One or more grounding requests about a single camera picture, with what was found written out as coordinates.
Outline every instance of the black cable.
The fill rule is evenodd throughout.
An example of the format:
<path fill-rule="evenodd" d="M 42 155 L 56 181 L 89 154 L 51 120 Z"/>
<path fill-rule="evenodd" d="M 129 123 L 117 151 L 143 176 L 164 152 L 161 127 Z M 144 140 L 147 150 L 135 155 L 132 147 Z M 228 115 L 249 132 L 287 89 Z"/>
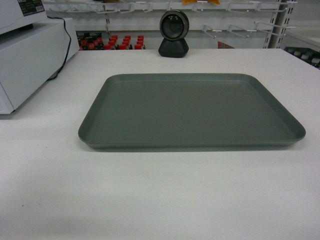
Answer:
<path fill-rule="evenodd" d="M 47 81 L 50 81 L 50 80 L 53 80 L 55 79 L 58 74 L 61 72 L 61 70 L 64 68 L 66 62 L 67 62 L 67 58 L 68 58 L 68 54 L 69 54 L 69 51 L 70 51 L 70 46 L 71 46 L 71 36 L 69 35 L 68 31 L 67 31 L 67 28 L 66 28 L 66 20 L 64 20 L 62 17 L 51 17 L 51 16 L 48 16 L 49 19 L 60 19 L 60 20 L 63 20 L 63 27 L 64 27 L 64 31 L 66 32 L 66 34 L 69 36 L 69 44 L 68 44 L 68 48 L 66 50 L 66 55 L 65 55 L 65 58 L 64 58 L 64 61 L 63 61 L 63 64 L 62 66 L 58 69 L 58 71 L 56 71 L 55 73 L 55 76 L 53 77 L 50 77 Z"/>

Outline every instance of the white countertop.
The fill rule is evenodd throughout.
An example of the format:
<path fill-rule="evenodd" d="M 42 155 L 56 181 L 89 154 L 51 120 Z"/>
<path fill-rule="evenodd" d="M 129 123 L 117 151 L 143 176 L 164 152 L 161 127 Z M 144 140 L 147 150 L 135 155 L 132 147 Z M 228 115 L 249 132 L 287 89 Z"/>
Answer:
<path fill-rule="evenodd" d="M 289 148 L 100 152 L 78 129 L 124 73 L 242 73 L 306 129 Z M 83 51 L 0 116 L 0 240 L 319 240 L 320 71 L 280 49 Z"/>

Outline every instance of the black label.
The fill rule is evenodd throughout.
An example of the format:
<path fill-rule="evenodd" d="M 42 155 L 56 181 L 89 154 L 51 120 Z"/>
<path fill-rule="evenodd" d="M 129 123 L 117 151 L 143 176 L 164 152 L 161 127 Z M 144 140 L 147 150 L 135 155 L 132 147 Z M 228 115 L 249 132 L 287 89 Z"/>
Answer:
<path fill-rule="evenodd" d="M 44 12 L 45 8 L 41 0 L 17 0 L 23 16 Z"/>

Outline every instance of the orange item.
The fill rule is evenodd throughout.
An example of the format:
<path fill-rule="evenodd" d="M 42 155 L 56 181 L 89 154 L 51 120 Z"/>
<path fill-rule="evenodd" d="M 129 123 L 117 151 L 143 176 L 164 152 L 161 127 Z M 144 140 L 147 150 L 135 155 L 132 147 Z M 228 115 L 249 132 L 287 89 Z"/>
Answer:
<path fill-rule="evenodd" d="M 220 5 L 220 1 L 219 0 L 207 0 L 208 3 L 211 3 L 211 4 L 217 4 L 217 5 Z M 197 0 L 182 0 L 182 3 L 183 4 L 193 4 L 193 3 L 196 3 Z"/>

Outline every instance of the black scanner base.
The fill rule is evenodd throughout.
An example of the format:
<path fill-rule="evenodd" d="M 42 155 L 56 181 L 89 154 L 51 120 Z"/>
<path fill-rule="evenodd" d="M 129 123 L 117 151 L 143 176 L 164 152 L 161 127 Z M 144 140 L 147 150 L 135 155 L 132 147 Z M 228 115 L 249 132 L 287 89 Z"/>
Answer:
<path fill-rule="evenodd" d="M 187 54 L 188 50 L 189 47 L 184 38 L 175 41 L 170 41 L 164 38 L 158 52 L 163 57 L 183 58 Z"/>

